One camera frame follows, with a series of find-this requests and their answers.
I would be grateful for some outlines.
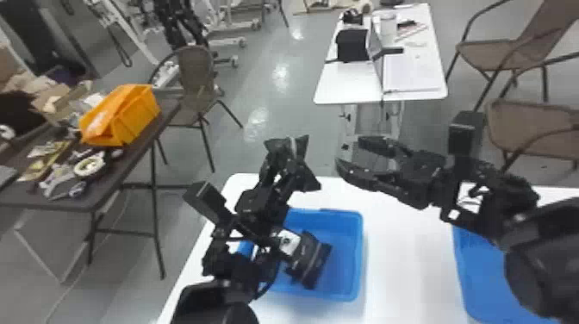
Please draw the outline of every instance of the table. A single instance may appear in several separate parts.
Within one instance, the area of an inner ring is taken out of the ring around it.
[[[396,13],[405,19],[412,19],[428,26],[428,29],[400,40],[396,45],[404,47],[405,55],[411,55],[413,59],[419,60],[422,66],[427,66],[429,71],[433,71],[433,73],[428,74],[429,78],[436,78],[433,82],[440,84],[440,87],[438,90],[383,94],[371,62],[325,64],[315,91],[314,103],[317,105],[339,105],[342,108],[342,115],[344,117],[349,116],[348,119],[345,119],[345,142],[355,141],[357,116],[359,106],[362,104],[376,106],[378,103],[387,103],[392,112],[390,114],[392,127],[390,135],[397,139],[400,136],[405,101],[436,100],[448,96],[430,6],[427,3],[420,3],[397,9]],[[379,14],[380,11],[375,11],[373,17],[366,16],[364,18],[364,27],[373,26],[377,29],[378,34],[380,34],[377,25]],[[341,20],[338,21],[327,51],[326,60],[328,61],[338,57],[338,46],[335,38],[343,28],[344,23]]]
[[[22,182],[13,183],[0,191],[0,207],[56,210],[90,215],[90,231],[86,237],[86,241],[88,241],[89,244],[87,259],[89,265],[92,263],[96,233],[123,234],[151,238],[155,243],[160,276],[161,278],[164,278],[165,264],[163,262],[163,256],[159,244],[159,219],[156,191],[161,189],[182,190],[186,189],[188,185],[157,184],[154,143],[180,109],[179,101],[176,98],[162,99],[158,100],[158,102],[161,107],[161,113],[141,132],[139,137],[133,143],[125,147],[125,153],[122,159],[116,161],[107,174],[92,183],[85,194],[79,199],[61,199],[51,202],[42,195],[42,190],[37,190],[32,194],[29,193],[28,189],[30,188],[31,183]],[[54,129],[49,128],[44,134],[36,137],[18,154],[9,159],[6,165],[15,167],[20,172],[24,171],[31,163],[31,160],[26,158],[31,148],[36,145],[44,144],[47,139],[51,138],[53,132]],[[123,182],[128,174],[134,169],[149,149],[151,150],[151,182],[149,184],[124,184]],[[57,190],[62,190],[62,187],[66,186],[67,184],[62,184]],[[118,194],[118,190],[122,189],[146,189],[152,192],[152,233],[98,227],[100,221],[104,217],[104,213],[100,212],[101,208],[112,196]]]
[[[233,210],[243,190],[258,176],[236,174],[223,188]],[[306,209],[357,210],[364,217],[364,266],[360,294],[354,302],[329,302],[268,292],[251,303],[261,323],[445,323],[464,324],[454,259],[451,226],[439,209],[412,209],[390,196],[368,192],[341,178],[318,177],[321,190],[295,193],[289,204]],[[537,187],[541,203],[579,195],[578,189]],[[201,260],[215,226],[207,222],[169,295],[157,324],[168,324],[183,287],[209,281]],[[231,243],[232,251],[236,244]]]

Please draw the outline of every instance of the black robotic arm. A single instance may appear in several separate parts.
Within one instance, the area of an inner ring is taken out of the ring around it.
[[[542,317],[579,322],[579,198],[542,207],[524,179],[476,159],[484,115],[462,112],[451,125],[449,154],[412,151],[382,137],[361,137],[362,149],[396,160],[373,172],[338,159],[349,184],[379,191],[416,209],[440,208],[440,219],[486,238],[505,253],[505,276],[520,304]],[[459,198],[462,184],[474,184]],[[476,201],[478,210],[465,205]]]

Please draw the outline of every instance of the black box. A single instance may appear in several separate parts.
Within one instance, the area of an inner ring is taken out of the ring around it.
[[[366,50],[368,29],[343,29],[336,35],[338,61],[359,62],[370,60]]]
[[[483,140],[486,115],[461,111],[448,129],[448,153],[460,157],[478,158]]]

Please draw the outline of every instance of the dark table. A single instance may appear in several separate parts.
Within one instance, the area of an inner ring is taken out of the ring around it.
[[[152,238],[155,242],[157,260],[161,279],[165,278],[165,264],[160,251],[159,244],[159,218],[157,207],[157,190],[182,190],[187,189],[187,185],[159,185],[156,178],[155,163],[155,141],[168,126],[171,119],[180,110],[179,101],[176,98],[158,99],[161,113],[153,120],[130,145],[124,147],[123,157],[113,163],[112,168],[97,181],[90,184],[88,190],[78,199],[61,199],[49,201],[42,195],[43,190],[30,193],[30,182],[14,182],[0,191],[0,207],[17,207],[38,210],[57,210],[65,212],[78,212],[90,215],[90,231],[87,234],[89,241],[88,264],[92,262],[94,240],[96,233],[124,234]],[[26,156],[30,150],[36,146],[46,143],[52,137],[54,129],[48,129],[28,143],[18,154],[10,158],[7,166],[12,166],[22,172],[30,165],[33,159]],[[151,151],[151,182],[148,184],[133,183],[125,184],[128,174],[139,163],[147,151]],[[66,184],[60,185],[55,192],[62,192]],[[99,213],[99,209],[118,191],[123,189],[150,190],[152,193],[153,207],[153,232],[138,232],[128,230],[118,230],[112,228],[99,228],[98,224],[103,219],[104,214]]]

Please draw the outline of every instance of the white table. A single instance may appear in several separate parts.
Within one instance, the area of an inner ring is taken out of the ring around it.
[[[257,175],[229,178],[223,195],[233,210],[241,192],[253,187]],[[322,178],[322,190],[295,193],[289,204],[307,209],[357,210],[364,217],[364,266],[360,294],[354,302],[329,302],[268,292],[251,303],[262,324],[465,324],[454,259],[451,226],[435,208],[418,211],[392,197],[371,193],[341,178]],[[579,196],[577,189],[535,188],[542,203]],[[168,324],[183,287],[209,281],[202,277],[201,259],[214,225],[209,221],[191,251],[158,324]]]
[[[405,55],[417,60],[416,64],[425,66],[430,71],[425,78],[433,78],[433,84],[439,84],[439,88],[437,90],[383,94],[371,62],[325,64],[315,91],[314,103],[317,105],[339,105],[343,114],[351,117],[350,121],[346,121],[346,141],[356,140],[358,108],[362,104],[377,106],[380,102],[388,103],[392,112],[390,118],[391,137],[397,139],[400,135],[405,101],[436,100],[448,96],[430,6],[427,3],[420,3],[409,8],[397,9],[396,13],[404,19],[412,19],[428,26],[428,29],[400,40],[395,45],[404,47]],[[377,19],[379,19],[380,11],[375,11],[373,15],[374,21],[370,16],[364,18],[364,26],[369,28],[374,22],[373,27],[379,33],[377,26],[379,21]],[[343,28],[344,23],[341,20],[338,21],[327,52],[327,60],[338,57],[338,46],[335,38]]]

